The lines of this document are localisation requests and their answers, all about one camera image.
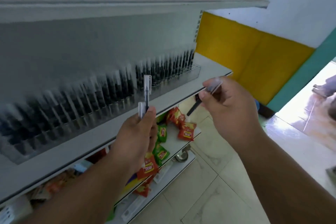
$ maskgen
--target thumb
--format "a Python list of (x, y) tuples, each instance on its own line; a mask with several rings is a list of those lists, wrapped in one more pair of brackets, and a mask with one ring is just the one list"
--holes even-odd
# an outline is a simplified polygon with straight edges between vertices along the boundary
[(156, 116), (156, 109), (155, 107), (150, 106), (147, 112), (145, 113), (144, 117), (142, 118), (142, 120), (139, 122), (142, 131), (149, 134), (153, 126), (155, 116)]
[(203, 90), (200, 91), (198, 95), (211, 114), (219, 111), (220, 108), (223, 107), (209, 92)]

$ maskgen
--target fingernail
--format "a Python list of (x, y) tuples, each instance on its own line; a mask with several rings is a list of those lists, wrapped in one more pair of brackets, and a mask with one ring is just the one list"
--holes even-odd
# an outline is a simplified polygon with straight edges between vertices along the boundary
[(205, 93), (205, 91), (202, 90), (198, 93), (198, 95), (199, 95), (199, 98), (202, 99), (202, 98), (205, 97), (206, 93)]
[(150, 107), (148, 108), (148, 111), (153, 112), (153, 113), (156, 113), (155, 107), (153, 107), (153, 106), (150, 106)]

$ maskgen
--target yellow wall panel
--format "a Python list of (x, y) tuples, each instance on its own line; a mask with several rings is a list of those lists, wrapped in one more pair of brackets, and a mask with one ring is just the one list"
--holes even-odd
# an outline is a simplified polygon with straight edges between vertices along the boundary
[(268, 104), (314, 49), (204, 13), (196, 51), (231, 69), (262, 104)]
[(263, 33), (239, 83), (266, 105), (313, 52), (314, 48)]
[(196, 52), (231, 69), (233, 78), (238, 80), (262, 34), (254, 28), (204, 13)]

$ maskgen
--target green door frame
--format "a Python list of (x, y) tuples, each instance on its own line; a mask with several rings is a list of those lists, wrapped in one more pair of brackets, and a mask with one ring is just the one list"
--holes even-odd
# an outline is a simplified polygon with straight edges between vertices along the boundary
[(275, 112), (288, 103), (311, 79), (336, 57), (336, 28), (286, 82), (267, 107)]

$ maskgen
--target shelf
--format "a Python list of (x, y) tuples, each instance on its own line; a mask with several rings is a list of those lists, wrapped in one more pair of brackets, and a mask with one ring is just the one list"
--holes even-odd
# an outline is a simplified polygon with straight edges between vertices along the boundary
[[(231, 73), (228, 68), (198, 53), (195, 53), (194, 63), (201, 66), (197, 79), (150, 101), (150, 105), (156, 107), (157, 115), (198, 93), (204, 88), (203, 81)], [(12, 197), (28, 192), (111, 144), (123, 122), (137, 112), (135, 108), (20, 165), (0, 162), (0, 205)]]
[(267, 0), (0, 0), (0, 23), (266, 8), (268, 4)]
[[(172, 159), (180, 150), (182, 150), (184, 147), (186, 147), (190, 142), (189, 141), (183, 141), (177, 138), (177, 135), (179, 133), (178, 128), (174, 124), (169, 124), (167, 126), (167, 141), (165, 143), (161, 143), (161, 145), (170, 152), (169, 158), (165, 159), (163, 161), (163, 165), (167, 163), (170, 159)], [(199, 128), (195, 129), (194, 137), (197, 137), (201, 133), (201, 130)], [(122, 200), (132, 191), (134, 191), (140, 184), (142, 184), (144, 181), (138, 182), (136, 185), (134, 185), (132, 188), (125, 191), (120, 197), (119, 201), (116, 203), (119, 204), (122, 202)]]
[[(189, 157), (186, 162), (174, 162), (170, 167), (169, 171), (164, 176), (163, 180), (156, 184), (152, 182), (150, 184), (151, 192), (148, 197), (146, 197), (145, 201), (140, 205), (139, 209), (133, 214), (132, 219), (134, 219), (152, 200), (154, 200), (187, 166), (190, 165), (191, 162), (195, 160), (195, 154), (192, 151), (188, 151)], [(115, 210), (115, 218), (106, 224), (126, 224), (129, 222), (124, 222), (121, 218), (121, 215), (126, 211), (126, 209), (132, 204), (132, 202), (137, 198), (137, 195), (130, 194), (123, 203), (117, 206)]]

